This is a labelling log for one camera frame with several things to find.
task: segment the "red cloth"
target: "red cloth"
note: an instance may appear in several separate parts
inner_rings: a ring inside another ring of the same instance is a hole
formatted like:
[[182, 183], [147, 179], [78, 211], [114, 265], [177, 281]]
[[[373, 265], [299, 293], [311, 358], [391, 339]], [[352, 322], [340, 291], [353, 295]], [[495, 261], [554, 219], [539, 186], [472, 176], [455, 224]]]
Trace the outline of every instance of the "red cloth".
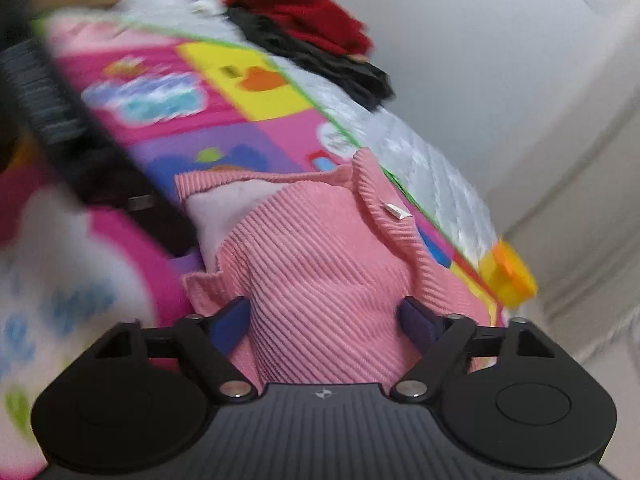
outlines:
[[269, 16], [294, 38], [337, 56], [366, 54], [372, 47], [363, 24], [332, 0], [226, 0], [226, 4]]

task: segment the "orange heart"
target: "orange heart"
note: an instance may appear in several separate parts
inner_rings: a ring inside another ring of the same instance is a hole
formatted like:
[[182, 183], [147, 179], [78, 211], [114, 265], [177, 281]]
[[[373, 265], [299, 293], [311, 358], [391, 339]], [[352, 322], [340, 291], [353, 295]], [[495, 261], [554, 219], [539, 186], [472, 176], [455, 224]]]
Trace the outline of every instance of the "orange heart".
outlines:
[[278, 72], [265, 70], [261, 66], [250, 66], [246, 70], [240, 87], [248, 92], [265, 92], [287, 84], [287, 80]]

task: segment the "ribbed pink garment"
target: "ribbed pink garment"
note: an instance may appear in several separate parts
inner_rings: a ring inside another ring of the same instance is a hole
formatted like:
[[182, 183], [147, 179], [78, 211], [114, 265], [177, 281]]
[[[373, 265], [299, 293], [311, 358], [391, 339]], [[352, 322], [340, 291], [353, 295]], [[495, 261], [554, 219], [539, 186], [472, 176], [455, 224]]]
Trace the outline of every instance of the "ribbed pink garment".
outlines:
[[182, 200], [237, 180], [288, 182], [253, 209], [220, 245], [218, 272], [183, 277], [196, 312], [236, 296], [252, 304], [249, 341], [231, 361], [257, 386], [370, 383], [388, 388], [420, 355], [396, 307], [412, 295], [438, 314], [488, 324], [487, 309], [427, 252], [373, 154], [328, 173], [195, 171], [176, 177]]

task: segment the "crosshair logo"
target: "crosshair logo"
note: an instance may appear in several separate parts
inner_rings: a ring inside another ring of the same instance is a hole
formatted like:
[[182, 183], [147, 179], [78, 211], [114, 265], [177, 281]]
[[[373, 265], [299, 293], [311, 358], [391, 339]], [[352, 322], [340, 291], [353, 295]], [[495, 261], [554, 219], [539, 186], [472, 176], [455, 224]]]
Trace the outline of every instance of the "crosshair logo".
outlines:
[[328, 399], [329, 397], [331, 397], [334, 393], [331, 390], [327, 390], [326, 388], [323, 388], [322, 390], [318, 390], [316, 391], [316, 393], [314, 393], [314, 395], [316, 397], [318, 397], [318, 399]]

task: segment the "white circle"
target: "white circle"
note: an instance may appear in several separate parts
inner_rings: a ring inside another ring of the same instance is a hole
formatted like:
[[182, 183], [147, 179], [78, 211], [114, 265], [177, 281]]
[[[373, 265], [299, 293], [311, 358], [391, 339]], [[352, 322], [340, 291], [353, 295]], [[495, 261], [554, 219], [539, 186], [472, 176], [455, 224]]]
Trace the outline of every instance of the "white circle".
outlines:
[[351, 158], [358, 151], [358, 147], [329, 122], [320, 124], [316, 128], [316, 135], [322, 147], [333, 155]]

